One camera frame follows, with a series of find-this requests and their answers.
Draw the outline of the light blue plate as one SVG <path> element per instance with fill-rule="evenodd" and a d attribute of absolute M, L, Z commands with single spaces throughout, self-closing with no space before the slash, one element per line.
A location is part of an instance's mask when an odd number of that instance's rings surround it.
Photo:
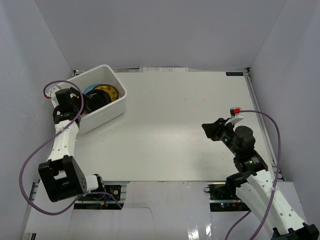
<path fill-rule="evenodd" d="M 93 96 L 93 95 L 99 95 L 99 94 L 103 94 L 105 91 L 102 90 L 100 88 L 101 84 L 93 84 L 88 86 L 85 90 L 84 90 L 84 94 L 86 96 Z"/>

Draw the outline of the plain black plate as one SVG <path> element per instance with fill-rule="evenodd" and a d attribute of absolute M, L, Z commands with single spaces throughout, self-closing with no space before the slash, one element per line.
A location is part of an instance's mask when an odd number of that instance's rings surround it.
<path fill-rule="evenodd" d="M 108 93 L 104 92 L 102 94 L 95 94 L 92 96 L 89 96 L 89 98 L 91 99 L 91 103 L 90 103 L 90 108 L 92 110 L 92 112 L 110 104 L 111 101 L 111 97 L 108 95 Z"/>

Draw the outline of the yellow patterned plate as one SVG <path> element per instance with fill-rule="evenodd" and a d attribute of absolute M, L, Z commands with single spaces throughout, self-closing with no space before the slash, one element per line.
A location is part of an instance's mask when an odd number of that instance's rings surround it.
<path fill-rule="evenodd" d="M 99 84 L 93 88 L 94 90 L 102 90 L 110 96 L 112 102 L 119 99 L 119 91 L 112 85 L 109 84 Z"/>

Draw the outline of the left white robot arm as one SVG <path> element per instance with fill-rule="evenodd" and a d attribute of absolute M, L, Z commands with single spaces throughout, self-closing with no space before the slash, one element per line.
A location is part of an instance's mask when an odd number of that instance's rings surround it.
<path fill-rule="evenodd" d="M 49 96 L 54 106 L 55 133 L 51 153 L 46 162 L 39 164 L 38 173 L 46 193 L 52 202 L 89 193 L 99 200 L 105 196 L 106 187 L 99 174 L 85 176 L 77 164 L 76 137 L 80 130 L 83 112 L 82 95 L 74 87 L 62 89 L 53 86 Z"/>

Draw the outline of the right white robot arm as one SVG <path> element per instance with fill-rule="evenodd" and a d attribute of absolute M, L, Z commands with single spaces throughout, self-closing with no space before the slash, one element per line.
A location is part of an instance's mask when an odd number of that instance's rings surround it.
<path fill-rule="evenodd" d="M 226 179 L 226 195 L 241 199 L 263 224 L 272 240 L 316 240 L 320 236 L 314 224 L 307 224 L 273 186 L 275 179 L 263 158 L 255 150 L 253 130 L 238 126 L 230 119 L 219 118 L 214 123 L 204 123 L 206 137 L 221 141 L 234 155 L 238 173 Z"/>

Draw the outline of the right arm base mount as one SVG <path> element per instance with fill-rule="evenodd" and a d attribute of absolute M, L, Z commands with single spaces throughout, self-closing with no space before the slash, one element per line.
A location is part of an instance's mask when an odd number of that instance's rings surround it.
<path fill-rule="evenodd" d="M 209 196 L 210 211 L 213 212 L 248 212 L 248 206 L 227 187 L 225 181 L 209 182 L 204 188 Z"/>

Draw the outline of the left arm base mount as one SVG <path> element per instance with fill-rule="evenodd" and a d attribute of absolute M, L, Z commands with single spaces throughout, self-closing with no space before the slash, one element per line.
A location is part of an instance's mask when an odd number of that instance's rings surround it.
<path fill-rule="evenodd" d="M 105 182 L 103 188 L 95 190 L 104 191 L 102 194 L 87 194 L 75 204 L 75 210 L 121 210 L 124 206 L 127 184 L 126 182 Z"/>

